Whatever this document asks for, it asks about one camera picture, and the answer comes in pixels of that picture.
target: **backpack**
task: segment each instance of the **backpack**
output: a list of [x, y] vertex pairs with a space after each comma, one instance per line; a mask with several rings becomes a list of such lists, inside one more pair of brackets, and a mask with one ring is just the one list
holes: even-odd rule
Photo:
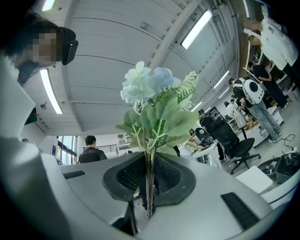
[[244, 78], [239, 78], [239, 80], [242, 82], [235, 83], [233, 87], [237, 87], [239, 89], [243, 89], [243, 92], [245, 94], [246, 99], [251, 104], [259, 104], [264, 96], [264, 90], [261, 87], [261, 85], [251, 79], [245, 80]]

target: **window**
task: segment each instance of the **window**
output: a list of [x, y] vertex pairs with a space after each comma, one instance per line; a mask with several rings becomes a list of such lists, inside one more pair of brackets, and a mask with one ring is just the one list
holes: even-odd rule
[[76, 164], [77, 136], [59, 136], [58, 140], [57, 158], [63, 165]]

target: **fluorescent light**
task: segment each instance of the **fluorescent light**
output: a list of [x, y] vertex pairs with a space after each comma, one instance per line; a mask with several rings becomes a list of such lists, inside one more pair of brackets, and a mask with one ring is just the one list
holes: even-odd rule
[[221, 77], [221, 79], [219, 80], [219, 82], [217, 82], [217, 84], [214, 86], [214, 88], [216, 88], [216, 87], [220, 84], [220, 82], [222, 82], [222, 80], [223, 80], [228, 74], [229, 74], [229, 70], [227, 70], [227, 71], [225, 72], [225, 74]]
[[54, 2], [55, 0], [46, 0], [43, 5], [42, 11], [44, 12], [50, 10], [53, 7]]
[[210, 109], [210, 107], [208, 109], [206, 109], [206, 111], [204, 111], [205, 113]]
[[212, 17], [211, 11], [206, 10], [203, 13], [203, 15], [199, 18], [199, 20], [196, 22], [196, 24], [193, 26], [191, 31], [183, 39], [183, 41], [181, 42], [181, 46], [183, 46], [185, 49], [188, 49], [188, 47], [192, 44], [192, 42], [195, 40], [199, 32], [208, 23], [211, 17]]
[[197, 107], [199, 107], [199, 105], [201, 104], [202, 102], [198, 103], [193, 109], [191, 112], [193, 112]]
[[223, 93], [222, 93], [222, 95], [221, 96], [219, 96], [219, 99], [228, 91], [228, 89], [229, 89], [230, 87], [228, 87]]
[[42, 77], [42, 81], [46, 90], [46, 93], [48, 95], [48, 98], [56, 111], [57, 114], [62, 114], [62, 110], [60, 108], [60, 105], [57, 102], [57, 99], [55, 97], [51, 82], [50, 82], [50, 77], [49, 77], [49, 71], [48, 69], [43, 69], [39, 71]]

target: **ceiling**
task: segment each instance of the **ceiling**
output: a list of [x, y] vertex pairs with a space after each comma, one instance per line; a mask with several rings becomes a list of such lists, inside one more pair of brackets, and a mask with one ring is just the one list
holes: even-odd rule
[[[199, 109], [215, 105], [228, 79], [238, 75], [240, 47], [231, 4], [223, 1], [215, 7], [214, 2], [219, 1], [56, 0], [43, 16], [72, 29], [79, 46], [70, 64], [49, 68], [62, 115], [51, 106], [39, 74], [25, 87], [37, 104], [39, 125], [48, 135], [118, 132], [114, 126], [131, 108], [120, 97], [121, 83], [141, 60], [146, 66], [169, 68], [182, 80], [198, 72], [192, 102], [202, 101]], [[213, 18], [185, 50], [180, 42], [206, 9]], [[229, 75], [213, 89], [228, 69]]]

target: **railing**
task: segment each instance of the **railing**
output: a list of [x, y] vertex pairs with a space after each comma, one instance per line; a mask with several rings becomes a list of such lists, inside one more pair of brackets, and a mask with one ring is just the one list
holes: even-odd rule
[[107, 145], [107, 146], [100, 146], [96, 147], [96, 149], [102, 150], [103, 152], [117, 152], [118, 154], [118, 148], [117, 145]]

